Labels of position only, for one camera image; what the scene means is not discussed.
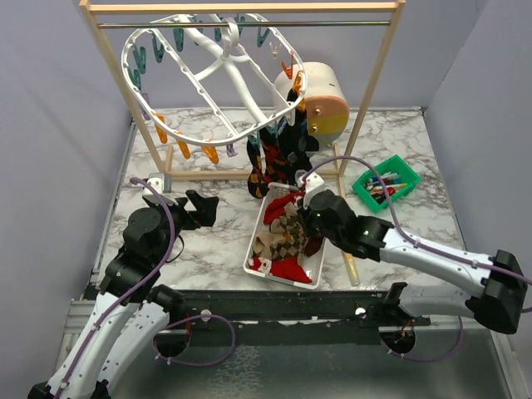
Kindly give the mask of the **beige brown argyle sock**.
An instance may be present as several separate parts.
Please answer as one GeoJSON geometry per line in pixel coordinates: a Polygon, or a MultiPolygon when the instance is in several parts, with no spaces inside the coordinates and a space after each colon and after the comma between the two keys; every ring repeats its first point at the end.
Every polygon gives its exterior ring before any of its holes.
{"type": "Polygon", "coordinates": [[[254,236],[253,254],[272,261],[295,257],[301,264],[308,239],[297,216],[280,216],[254,236]]]}

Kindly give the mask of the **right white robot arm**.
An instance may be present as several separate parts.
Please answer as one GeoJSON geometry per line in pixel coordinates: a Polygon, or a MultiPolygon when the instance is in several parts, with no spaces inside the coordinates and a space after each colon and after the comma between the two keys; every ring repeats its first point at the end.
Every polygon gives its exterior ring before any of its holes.
{"type": "Polygon", "coordinates": [[[388,323],[440,314],[472,318],[498,333],[516,333],[528,284],[512,253],[468,253],[416,237],[384,219],[356,215],[329,189],[307,192],[302,216],[309,234],[322,235],[355,258],[413,268],[447,283],[393,285],[388,292],[392,298],[382,304],[388,323]]]}

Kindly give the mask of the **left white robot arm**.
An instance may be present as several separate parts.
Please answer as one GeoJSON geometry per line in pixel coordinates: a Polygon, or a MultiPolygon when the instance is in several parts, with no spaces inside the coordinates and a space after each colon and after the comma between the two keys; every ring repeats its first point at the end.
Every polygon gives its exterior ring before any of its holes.
{"type": "Polygon", "coordinates": [[[163,328],[187,317],[181,293],[157,284],[183,230],[211,227],[218,197],[194,190],[170,199],[145,190],[144,208],[133,212],[123,245],[106,267],[91,315],[55,374],[34,385],[31,398],[109,398],[126,369],[163,328]]]}

